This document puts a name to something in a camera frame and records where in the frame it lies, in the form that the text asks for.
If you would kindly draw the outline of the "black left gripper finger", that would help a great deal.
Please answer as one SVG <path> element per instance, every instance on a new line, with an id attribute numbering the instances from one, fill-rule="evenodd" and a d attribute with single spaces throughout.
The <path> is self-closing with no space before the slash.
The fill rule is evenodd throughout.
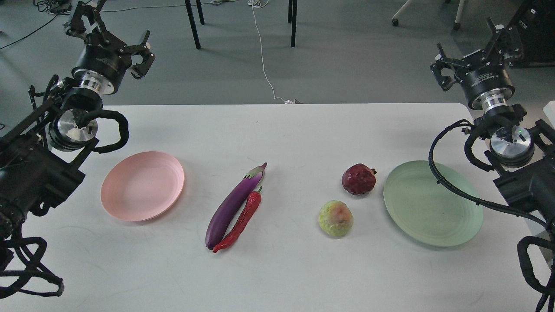
<path id="1" fill-rule="evenodd" d="M 108 44 L 108 32 L 100 16 L 104 4 L 104 1 L 79 1 L 64 24 L 65 34 L 81 38 L 86 44 Z"/>
<path id="2" fill-rule="evenodd" d="M 150 51 L 148 39 L 150 31 L 146 30 L 143 39 L 139 44 L 126 45 L 116 49 L 117 55 L 123 62 L 125 70 L 130 70 L 134 79 L 142 79 L 154 63 L 155 55 Z"/>

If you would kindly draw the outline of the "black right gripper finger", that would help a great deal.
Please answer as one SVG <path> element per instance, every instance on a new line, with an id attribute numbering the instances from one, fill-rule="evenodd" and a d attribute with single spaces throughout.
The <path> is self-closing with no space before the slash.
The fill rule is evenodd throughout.
<path id="1" fill-rule="evenodd" d="M 515 64 L 525 57 L 525 50 L 518 30 L 513 27 L 506 28 L 503 24 L 494 24 L 487 18 L 491 38 L 484 48 L 485 61 L 499 61 L 500 63 Z"/>
<path id="2" fill-rule="evenodd" d="M 455 84 L 460 83 L 460 79 L 457 77 L 457 71 L 459 69 L 465 69 L 462 59 L 450 58 L 445 54 L 445 51 L 441 43 L 437 43 L 438 55 L 434 58 L 435 61 L 430 65 L 430 71 L 434 75 L 434 78 L 442 91 L 448 91 Z M 450 70 L 453 72 L 452 76 L 444 75 L 444 70 Z"/>

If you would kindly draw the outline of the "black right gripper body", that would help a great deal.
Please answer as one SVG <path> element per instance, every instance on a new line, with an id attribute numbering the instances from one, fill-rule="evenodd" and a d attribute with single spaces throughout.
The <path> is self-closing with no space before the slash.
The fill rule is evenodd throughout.
<path id="1" fill-rule="evenodd" d="M 488 98 L 497 95 L 507 101 L 515 92 L 504 64 L 504 56 L 492 52 L 483 56 L 483 51 L 474 51 L 464 56 L 464 67 L 456 69 L 456 82 L 460 83 L 470 109 L 485 109 Z"/>

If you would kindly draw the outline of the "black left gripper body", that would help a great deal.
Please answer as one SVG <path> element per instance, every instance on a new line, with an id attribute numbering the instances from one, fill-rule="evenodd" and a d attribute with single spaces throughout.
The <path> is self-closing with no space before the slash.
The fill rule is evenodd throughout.
<path id="1" fill-rule="evenodd" d="M 95 77 L 102 85 L 101 94 L 117 93 L 126 71 L 131 67 L 131 56 L 119 54 L 125 45 L 116 37 L 106 42 L 99 34 L 87 34 L 85 47 L 72 69 L 72 77 L 78 81 Z"/>

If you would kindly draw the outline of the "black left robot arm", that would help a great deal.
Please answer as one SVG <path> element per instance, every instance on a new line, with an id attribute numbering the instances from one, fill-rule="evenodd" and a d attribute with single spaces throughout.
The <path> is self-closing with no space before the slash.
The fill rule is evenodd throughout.
<path id="1" fill-rule="evenodd" d="M 54 75 L 46 90 L 29 88 L 33 112 L 1 138 L 1 298 L 15 293 L 61 296 L 63 279 L 42 258 L 47 242 L 24 237 L 27 215 L 44 216 L 58 207 L 85 179 L 80 167 L 91 153 L 119 150 L 129 140 L 129 124 L 119 112 L 103 108 L 102 97 L 115 94 L 130 72 L 141 79 L 155 60 L 146 31 L 129 45 L 107 30 L 103 0 L 79 1 L 64 24 L 65 33 L 85 47 L 71 71 Z"/>

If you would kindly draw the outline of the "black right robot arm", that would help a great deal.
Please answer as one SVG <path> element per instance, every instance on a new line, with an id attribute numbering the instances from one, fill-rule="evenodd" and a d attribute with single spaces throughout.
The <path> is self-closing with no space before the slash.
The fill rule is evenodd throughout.
<path id="1" fill-rule="evenodd" d="M 523 57 L 519 32 L 487 19 L 491 38 L 486 47 L 462 59 L 446 56 L 441 44 L 430 66 L 438 85 L 448 91 L 453 85 L 462 87 L 470 109 L 481 111 L 481 117 L 470 122 L 461 119 L 446 127 L 434 138 L 428 164 L 436 183 L 476 205 L 509 215 L 522 217 L 541 225 L 547 238 L 526 236 L 517 244 L 519 264 L 525 282 L 541 294 L 536 311 L 554 310 L 554 268 L 545 284 L 535 276 L 529 247 L 538 246 L 554 251 L 555 160 L 554 129 L 538 120 L 531 128 L 521 126 L 526 110 L 520 104 L 510 105 L 515 93 L 506 64 Z M 467 135 L 464 155 L 475 167 L 494 171 L 494 185 L 505 204 L 498 204 L 470 195 L 444 177 L 434 162 L 434 150 L 448 132 L 461 128 Z"/>

